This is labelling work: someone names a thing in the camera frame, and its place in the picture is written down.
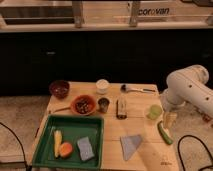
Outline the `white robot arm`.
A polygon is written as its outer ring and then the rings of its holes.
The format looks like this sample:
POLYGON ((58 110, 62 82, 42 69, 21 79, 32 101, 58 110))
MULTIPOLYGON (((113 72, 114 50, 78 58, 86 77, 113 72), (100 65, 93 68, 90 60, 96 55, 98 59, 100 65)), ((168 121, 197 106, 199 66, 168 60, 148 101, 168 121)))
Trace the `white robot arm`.
POLYGON ((206 86, 209 72, 202 65, 192 65, 171 72, 166 78, 167 88, 161 94, 166 112, 180 108, 186 102, 213 118, 213 89, 206 86))

